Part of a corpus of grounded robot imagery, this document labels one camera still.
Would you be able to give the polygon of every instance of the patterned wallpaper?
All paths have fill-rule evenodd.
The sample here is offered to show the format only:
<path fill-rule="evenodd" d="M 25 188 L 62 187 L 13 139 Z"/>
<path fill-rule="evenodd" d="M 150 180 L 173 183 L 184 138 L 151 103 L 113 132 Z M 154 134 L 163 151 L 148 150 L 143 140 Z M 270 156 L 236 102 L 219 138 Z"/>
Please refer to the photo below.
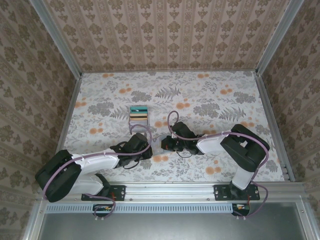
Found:
<path fill-rule="evenodd" d="M 83 72 L 255 69 L 289 0 L 45 0 Z"/>
<path fill-rule="evenodd" d="M 28 0 L 0 1 L 0 239 L 19 239 L 75 79 Z"/>
<path fill-rule="evenodd" d="M 298 181 L 320 221 L 320 1 L 305 0 L 263 73 Z"/>

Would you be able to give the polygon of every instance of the gray leaf pattern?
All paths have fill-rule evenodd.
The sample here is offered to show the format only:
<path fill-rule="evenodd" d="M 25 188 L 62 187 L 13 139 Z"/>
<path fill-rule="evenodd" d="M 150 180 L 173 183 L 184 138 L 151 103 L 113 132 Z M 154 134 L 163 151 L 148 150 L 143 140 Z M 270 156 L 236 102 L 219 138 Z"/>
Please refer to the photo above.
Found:
<path fill-rule="evenodd" d="M 179 120 L 195 134 L 225 132 L 243 124 L 271 145 L 270 159 L 256 180 L 283 181 L 263 106 L 257 99 L 259 91 L 250 71 L 84 73 L 64 147 L 85 154 L 128 141 L 130 106 L 147 105 L 154 138 L 169 134 L 167 116 L 172 110 L 179 112 Z M 12 138 L 8 131 L 6 136 Z M 237 167 L 224 151 L 190 158 L 173 152 L 141 160 L 131 170 L 99 172 L 112 182 L 229 182 Z"/>

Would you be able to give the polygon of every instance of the ventilation grille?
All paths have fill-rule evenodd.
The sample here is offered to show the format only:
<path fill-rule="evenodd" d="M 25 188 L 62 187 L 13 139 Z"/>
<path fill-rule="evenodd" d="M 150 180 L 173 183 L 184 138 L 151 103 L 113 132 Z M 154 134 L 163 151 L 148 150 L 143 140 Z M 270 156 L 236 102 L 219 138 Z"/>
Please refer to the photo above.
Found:
<path fill-rule="evenodd" d="M 50 203 L 47 205 L 46 214 L 68 213 L 93 213 L 92 203 Z M 117 203 L 114 213 L 119 214 L 198 214 L 198 213 L 232 213 L 231 203 L 184 203 L 184 204 L 134 204 Z"/>

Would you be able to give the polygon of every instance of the purple cable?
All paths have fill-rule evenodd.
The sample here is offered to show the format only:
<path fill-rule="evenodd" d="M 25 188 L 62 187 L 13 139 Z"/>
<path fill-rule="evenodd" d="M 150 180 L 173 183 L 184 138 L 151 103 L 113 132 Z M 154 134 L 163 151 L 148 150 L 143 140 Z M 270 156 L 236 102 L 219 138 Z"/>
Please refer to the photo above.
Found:
<path fill-rule="evenodd" d="M 254 141 L 255 143 L 259 144 L 260 147 L 262 147 L 262 149 L 265 151 L 265 158 L 264 160 L 260 163 L 260 165 L 257 167 L 257 169 L 255 170 L 252 178 L 251 178 L 251 182 L 256 185 L 257 187 L 261 187 L 265 190 L 265 197 L 264 197 L 264 200 L 262 202 L 262 204 L 260 205 L 260 207 L 253 213 L 249 214 L 246 216 L 246 218 L 248 217 L 251 217 L 253 215 L 255 215 L 258 211 L 260 211 L 260 209 L 262 208 L 262 206 L 266 203 L 267 201 L 267 198 L 268 198 L 268 195 L 269 195 L 269 192 L 267 190 L 266 187 L 258 184 L 258 183 L 255 183 L 253 181 L 253 179 L 256 177 L 256 175 L 258 174 L 258 171 L 259 169 L 262 167 L 262 165 L 264 165 L 267 161 L 268 161 L 268 158 L 269 158 L 269 151 L 268 149 L 265 147 L 265 145 L 263 145 L 262 142 L 260 142 L 259 140 L 255 139 L 254 137 L 252 136 L 249 136 L 247 134 L 243 134 L 243 133 L 237 133 L 237 132 L 232 132 L 232 131 L 226 131 L 226 132 L 221 132 L 221 133 L 216 133 L 216 134 L 210 134 L 210 135 L 207 135 L 207 136 L 202 136 L 202 137 L 195 137 L 195 138 L 186 138 L 186 137 L 182 137 L 182 136 L 179 136 L 177 135 L 171 128 L 170 126 L 170 116 L 171 114 L 173 113 L 176 113 L 176 121 L 175 121 L 175 124 L 179 121 L 179 113 L 175 110 L 171 111 L 167 117 L 167 125 L 168 125 L 168 128 L 169 128 L 169 131 L 170 133 L 172 133 L 173 135 L 175 135 L 177 138 L 179 139 L 182 139 L 182 140 L 186 140 L 186 141 L 195 141 L 195 140 L 201 140 L 201 139 L 209 139 L 209 138 L 214 138 L 214 137 L 218 137 L 218 136 L 221 136 L 221 135 L 235 135 L 235 136 L 238 136 L 238 137 L 244 137 L 246 139 L 249 139 L 249 140 L 252 140 Z M 240 213 L 234 211 L 235 213 L 239 214 L 240 217 L 244 218 L 244 216 L 242 216 Z"/>
<path fill-rule="evenodd" d="M 42 196 L 43 196 L 43 199 L 47 200 L 47 197 L 46 197 L 46 192 L 48 190 L 48 187 L 49 185 L 51 184 L 51 182 L 54 180 L 54 178 L 58 175 L 58 173 L 60 173 L 66 166 L 68 166 L 69 164 L 72 164 L 74 163 L 75 161 L 78 161 L 78 160 L 81 160 L 83 158 L 92 158 L 92 157 L 98 157 L 98 156 L 104 156 L 104 155 L 117 155 L 117 156 L 134 156 L 134 155 L 139 155 L 139 154 L 142 154 L 144 153 L 145 151 L 148 150 L 148 148 L 150 148 L 151 146 L 151 143 L 152 143 L 152 133 L 150 131 L 150 129 L 146 126 L 143 126 L 141 124 L 136 124 L 136 125 L 133 125 L 129 130 L 130 130 L 130 133 L 132 132 L 132 129 L 135 128 L 135 127 L 143 127 L 145 128 L 148 133 L 149 133 L 149 136 L 150 136 L 150 141 L 148 143 L 148 146 L 141 150 L 141 151 L 138 151 L 138 152 L 135 152 L 135 153 L 117 153 L 117 152 L 100 152 L 100 153 L 92 153 L 92 154 L 88 154 L 86 156 L 80 156 L 80 157 L 76 157 L 74 159 L 71 159 L 69 161 L 67 161 L 65 164 L 63 164 L 61 167 L 58 168 L 57 171 L 54 172 L 54 174 L 50 177 L 50 179 L 48 180 L 48 182 L 46 183 L 46 185 L 44 186 L 43 188 L 43 191 L 42 191 Z"/>
<path fill-rule="evenodd" d="M 110 215 L 111 215 L 111 214 L 115 211 L 115 209 L 116 209 L 116 201 L 114 201 L 113 199 L 111 199 L 111 198 L 109 198 L 109 197 L 106 197 L 106 196 L 94 196 L 94 195 L 91 195 L 91 194 L 88 194 L 88 193 L 85 193 L 84 195 L 87 195 L 87 196 L 90 197 L 90 198 L 105 199 L 105 200 L 107 200 L 107 201 L 111 201 L 111 202 L 112 202 L 112 209 L 111 209 L 111 211 L 110 211 L 106 216 L 104 216 L 105 219 L 106 219 L 106 218 L 109 218 Z M 97 216 L 97 210 L 100 209 L 100 208 L 102 208 L 101 205 L 100 205 L 100 206 L 97 206 L 97 207 L 94 209 L 93 215 L 94 215 L 95 217 L 98 217 L 98 216 Z"/>

